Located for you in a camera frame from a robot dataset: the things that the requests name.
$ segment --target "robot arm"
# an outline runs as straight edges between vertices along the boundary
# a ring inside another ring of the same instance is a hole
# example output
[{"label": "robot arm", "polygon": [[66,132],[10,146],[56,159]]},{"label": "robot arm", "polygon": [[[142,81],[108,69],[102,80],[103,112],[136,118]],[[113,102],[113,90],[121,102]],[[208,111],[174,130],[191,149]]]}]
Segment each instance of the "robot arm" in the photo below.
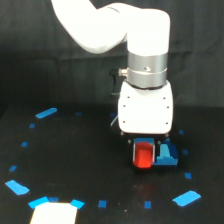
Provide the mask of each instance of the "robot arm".
[{"label": "robot arm", "polygon": [[124,41],[126,26],[116,10],[96,9],[89,0],[52,0],[52,4],[63,27],[86,51],[101,54]]},{"label": "robot arm", "polygon": [[120,129],[133,135],[167,134],[173,119],[172,90],[166,80],[168,14],[123,3],[96,9],[89,0],[51,1],[63,27],[86,51],[101,54],[127,41],[128,67],[120,71],[127,77],[118,102]]}]

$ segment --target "blue block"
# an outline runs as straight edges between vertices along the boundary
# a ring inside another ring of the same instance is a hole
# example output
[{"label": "blue block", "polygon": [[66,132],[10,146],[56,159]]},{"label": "blue block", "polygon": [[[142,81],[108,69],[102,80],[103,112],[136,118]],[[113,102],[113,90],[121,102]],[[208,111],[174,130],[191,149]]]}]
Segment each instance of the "blue block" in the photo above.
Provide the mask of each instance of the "blue block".
[{"label": "blue block", "polygon": [[21,147],[27,147],[27,145],[28,145],[28,142],[23,142]]},{"label": "blue block", "polygon": [[201,198],[200,194],[194,191],[188,191],[187,193],[182,194],[177,198],[174,198],[173,201],[176,202],[179,206],[183,207],[199,198]]},{"label": "blue block", "polygon": [[36,117],[41,119],[41,118],[44,118],[46,116],[49,116],[49,115],[55,113],[56,111],[57,111],[56,108],[51,108],[49,110],[45,110],[44,112],[41,112],[41,113],[37,114]]},{"label": "blue block", "polygon": [[13,172],[13,171],[16,170],[16,168],[17,168],[17,166],[11,166],[11,168],[9,169],[9,171],[10,171],[10,172]]},{"label": "blue block", "polygon": [[84,205],[84,202],[81,201],[77,201],[77,200],[73,200],[71,202],[71,205],[73,205],[74,207],[77,207],[78,209],[82,208],[82,206]]},{"label": "blue block", "polygon": [[107,207],[107,201],[100,200],[99,204],[98,204],[98,207],[99,208],[106,208]]},{"label": "blue block", "polygon": [[27,192],[29,192],[29,189],[28,188],[26,188],[26,187],[18,184],[14,180],[10,180],[9,182],[6,182],[5,185],[7,187],[9,187],[17,195],[26,194]]},{"label": "blue block", "polygon": [[183,154],[184,154],[184,155],[188,155],[188,151],[187,151],[187,149],[183,149]]},{"label": "blue block", "polygon": [[162,159],[157,157],[157,162],[154,162],[153,165],[156,166],[176,166],[178,159],[163,157]]},{"label": "blue block", "polygon": [[83,114],[81,112],[76,112],[75,115],[82,116]]},{"label": "blue block", "polygon": [[48,198],[49,202],[58,202],[58,198],[50,197]]},{"label": "blue block", "polygon": [[166,144],[160,145],[160,157],[170,157],[170,150],[168,145]]},{"label": "blue block", "polygon": [[31,201],[31,202],[29,202],[28,205],[29,205],[32,209],[34,209],[34,208],[36,208],[38,205],[44,204],[44,203],[46,203],[46,202],[49,202],[48,198],[47,198],[47,197],[43,197],[43,198],[39,198],[39,199],[37,199],[37,200],[35,200],[35,201]]},{"label": "blue block", "polygon": [[30,128],[35,128],[35,124],[30,124]]},{"label": "blue block", "polygon": [[185,173],[186,179],[191,179],[191,173]]},{"label": "blue block", "polygon": [[151,208],[151,201],[145,201],[145,208],[150,209]]},{"label": "blue block", "polygon": [[138,142],[148,142],[148,143],[154,145],[153,138],[135,138],[135,144],[137,144]]},{"label": "blue block", "polygon": [[177,152],[177,148],[175,145],[173,144],[170,144],[170,156],[173,157],[174,159],[177,159],[178,158],[178,152]]}]

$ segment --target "blue square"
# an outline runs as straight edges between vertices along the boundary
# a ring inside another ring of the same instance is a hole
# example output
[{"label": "blue square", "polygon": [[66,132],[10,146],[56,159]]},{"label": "blue square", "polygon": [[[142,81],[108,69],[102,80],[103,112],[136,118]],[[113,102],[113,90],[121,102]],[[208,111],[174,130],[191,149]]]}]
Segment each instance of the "blue square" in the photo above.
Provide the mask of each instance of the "blue square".
[{"label": "blue square", "polygon": [[13,171],[16,170],[16,168],[17,168],[17,166],[11,166],[11,168],[9,169],[9,171],[10,171],[10,172],[13,172]]},{"label": "blue square", "polygon": [[106,208],[107,207],[107,201],[100,200],[99,204],[98,204],[98,207],[99,208]]},{"label": "blue square", "polygon": [[191,179],[191,173],[185,173],[186,179]]},{"label": "blue square", "polygon": [[188,151],[187,151],[187,149],[183,149],[183,154],[184,154],[184,155],[188,155]]},{"label": "blue square", "polygon": [[151,201],[145,201],[145,208],[147,209],[151,208]]},{"label": "blue square", "polygon": [[82,206],[84,205],[84,202],[81,201],[77,201],[77,200],[73,200],[71,202],[71,205],[73,205],[74,207],[77,207],[78,209],[82,208]]},{"label": "blue square", "polygon": [[48,198],[49,202],[58,202],[58,198],[54,198],[54,197],[51,197],[51,198]]},{"label": "blue square", "polygon": [[30,128],[34,128],[35,127],[35,124],[30,124]]},{"label": "blue square", "polygon": [[21,147],[27,147],[28,142],[23,142]]},{"label": "blue square", "polygon": [[75,115],[82,116],[82,113],[81,112],[76,112]]}]

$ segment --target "blue tape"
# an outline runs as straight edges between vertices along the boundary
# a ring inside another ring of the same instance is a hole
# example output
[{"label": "blue tape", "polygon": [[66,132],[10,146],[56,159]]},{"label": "blue tape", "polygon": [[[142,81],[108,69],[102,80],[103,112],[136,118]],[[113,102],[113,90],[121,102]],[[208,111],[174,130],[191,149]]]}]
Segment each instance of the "blue tape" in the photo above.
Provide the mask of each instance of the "blue tape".
[{"label": "blue tape", "polygon": [[5,185],[9,187],[14,193],[17,195],[26,194],[29,192],[29,189],[18,184],[16,181],[11,180],[9,182],[6,182]]},{"label": "blue tape", "polygon": [[44,118],[48,115],[51,115],[51,114],[55,113],[56,111],[57,111],[56,108],[51,108],[49,110],[45,110],[44,112],[41,112],[41,113],[37,114],[36,117],[41,119],[41,118]]},{"label": "blue tape", "polygon": [[59,199],[58,198],[55,198],[55,197],[50,197],[48,198],[49,202],[58,202]]},{"label": "blue tape", "polygon": [[13,172],[13,171],[16,170],[16,168],[17,168],[17,166],[11,166],[11,168],[9,169],[9,171],[10,171],[10,172]]},{"label": "blue tape", "polygon": [[46,202],[49,202],[47,197],[43,197],[43,198],[39,198],[35,201],[31,201],[28,203],[28,205],[30,206],[30,208],[34,209],[36,208],[38,205],[44,204]]},{"label": "blue tape", "polygon": [[23,142],[23,143],[21,144],[21,147],[27,147],[27,145],[28,145],[28,142]]},{"label": "blue tape", "polygon": [[85,204],[84,202],[77,201],[77,200],[73,200],[73,201],[71,202],[71,205],[77,207],[78,209],[82,208],[82,206],[83,206],[84,204]]},{"label": "blue tape", "polygon": [[199,198],[201,198],[200,194],[196,193],[195,191],[188,191],[187,193],[174,198],[173,201],[176,202],[179,206],[183,207]]},{"label": "blue tape", "polygon": [[35,124],[30,124],[30,128],[35,128]]},{"label": "blue tape", "polygon": [[150,209],[151,208],[151,201],[145,201],[145,208]]},{"label": "blue tape", "polygon": [[183,154],[184,154],[184,155],[188,155],[188,151],[187,151],[187,149],[183,149]]},{"label": "blue tape", "polygon": [[99,208],[106,208],[107,207],[107,201],[100,200],[99,204],[98,204],[98,207]]},{"label": "blue tape", "polygon": [[191,173],[185,173],[185,177],[186,179],[191,179],[192,178]]},{"label": "blue tape", "polygon": [[76,112],[75,115],[82,116],[83,114],[81,112]]}]

